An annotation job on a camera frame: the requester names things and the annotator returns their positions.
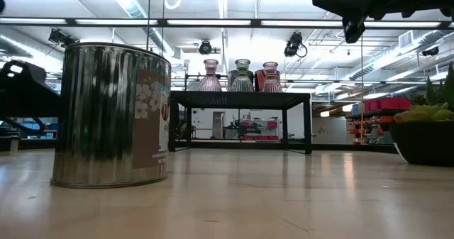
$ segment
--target potted plant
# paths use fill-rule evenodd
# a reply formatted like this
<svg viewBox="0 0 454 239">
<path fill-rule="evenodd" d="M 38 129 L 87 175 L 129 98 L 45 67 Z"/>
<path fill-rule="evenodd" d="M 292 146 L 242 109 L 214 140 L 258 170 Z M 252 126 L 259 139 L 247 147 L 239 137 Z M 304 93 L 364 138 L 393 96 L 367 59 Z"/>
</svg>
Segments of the potted plant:
<svg viewBox="0 0 454 239">
<path fill-rule="evenodd" d="M 427 82 L 426 105 L 413 105 L 409 111 L 398 113 L 390 126 L 394 145 L 410 164 L 454 166 L 450 148 L 454 138 L 454 69 L 448 69 L 445 84 L 435 90 Z"/>
</svg>

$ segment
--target succulent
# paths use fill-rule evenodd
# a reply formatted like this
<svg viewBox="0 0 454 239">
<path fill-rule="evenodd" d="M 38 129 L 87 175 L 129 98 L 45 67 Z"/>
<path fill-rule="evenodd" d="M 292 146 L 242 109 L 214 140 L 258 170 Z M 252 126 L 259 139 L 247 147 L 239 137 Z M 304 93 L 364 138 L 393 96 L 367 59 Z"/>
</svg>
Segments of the succulent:
<svg viewBox="0 0 454 239">
<path fill-rule="evenodd" d="M 449 121 L 454 118 L 454 68 L 449 64 L 445 84 L 435 90 L 427 78 L 426 103 L 428 105 L 413 105 L 409 111 L 398 113 L 394 120 L 397 123 L 412 121 Z"/>
</svg>

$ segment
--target ceiling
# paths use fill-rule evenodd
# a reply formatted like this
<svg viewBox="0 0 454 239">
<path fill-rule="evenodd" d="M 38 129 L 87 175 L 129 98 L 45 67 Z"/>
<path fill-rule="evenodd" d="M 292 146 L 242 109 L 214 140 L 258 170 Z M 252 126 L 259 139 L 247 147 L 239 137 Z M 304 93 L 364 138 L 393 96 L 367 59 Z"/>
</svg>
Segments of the ceiling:
<svg viewBox="0 0 454 239">
<path fill-rule="evenodd" d="M 63 18 L 129 18 L 118 0 L 5 0 L 4 16 L 10 17 L 63 17 Z M 266 18 L 266 19 L 340 19 L 337 15 L 326 13 L 312 5 L 311 0 L 181 0 L 175 9 L 167 9 L 164 0 L 138 0 L 150 18 Z M 384 20 L 403 21 L 400 14 L 386 15 Z M 418 11 L 408 20 L 446 21 L 438 10 Z M 51 27 L 47 26 L 10 26 L 20 34 L 37 40 L 43 45 L 54 48 L 48 41 Z M 59 27 L 64 33 L 84 41 L 105 41 L 125 43 L 145 48 L 146 33 L 140 28 L 71 28 Z M 202 56 L 196 51 L 201 40 L 210 40 L 222 53 L 223 33 L 220 28 L 161 28 L 160 35 L 170 45 L 181 48 L 185 55 L 179 57 L 189 61 L 190 74 L 203 73 Z M 307 39 L 308 55 L 303 59 L 286 58 L 283 54 L 286 42 L 294 31 L 301 32 Z M 311 29 L 270 29 L 270 28 L 226 28 L 224 48 L 228 70 L 235 68 L 235 60 L 247 58 L 252 61 L 252 71 L 262 68 L 262 63 L 275 61 L 279 71 L 286 79 L 341 79 L 350 69 L 366 62 L 373 55 L 386 50 L 398 42 L 398 37 L 407 30 L 366 30 L 363 43 L 346 44 L 343 32 L 339 30 Z M 450 54 L 450 45 L 446 54 Z M 222 63 L 222 56 L 214 55 Z M 408 65 L 388 66 L 389 72 L 372 73 L 368 80 L 385 80 L 389 75 L 407 70 Z M 182 77 L 182 67 L 175 67 L 176 75 Z M 218 71 L 223 73 L 223 65 Z M 318 84 L 298 84 L 294 88 L 315 88 Z"/>
</svg>

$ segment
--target pink glass vase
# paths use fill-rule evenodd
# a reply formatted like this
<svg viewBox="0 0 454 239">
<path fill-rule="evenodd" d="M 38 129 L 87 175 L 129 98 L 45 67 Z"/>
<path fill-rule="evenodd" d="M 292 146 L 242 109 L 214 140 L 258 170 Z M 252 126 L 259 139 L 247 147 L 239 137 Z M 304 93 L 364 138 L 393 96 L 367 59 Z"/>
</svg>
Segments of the pink glass vase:
<svg viewBox="0 0 454 239">
<path fill-rule="evenodd" d="M 202 79 L 199 91 L 222 91 L 221 83 L 216 77 L 219 62 L 215 59 L 204 60 L 206 74 Z"/>
<path fill-rule="evenodd" d="M 277 62 L 264 63 L 263 72 L 265 72 L 265 82 L 263 83 L 262 92 L 282 92 L 282 87 L 279 83 L 279 77 L 277 76 Z"/>
</svg>

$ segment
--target table top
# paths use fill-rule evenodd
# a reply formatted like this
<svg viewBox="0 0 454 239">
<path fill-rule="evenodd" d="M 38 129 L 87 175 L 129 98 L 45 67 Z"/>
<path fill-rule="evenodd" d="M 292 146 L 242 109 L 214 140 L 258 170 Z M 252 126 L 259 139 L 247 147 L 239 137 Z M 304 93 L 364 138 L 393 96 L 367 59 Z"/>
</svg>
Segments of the table top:
<svg viewBox="0 0 454 239">
<path fill-rule="evenodd" d="M 282 110 L 309 101 L 311 95 L 306 93 L 172 91 L 171 98 L 190 108 Z"/>
</svg>

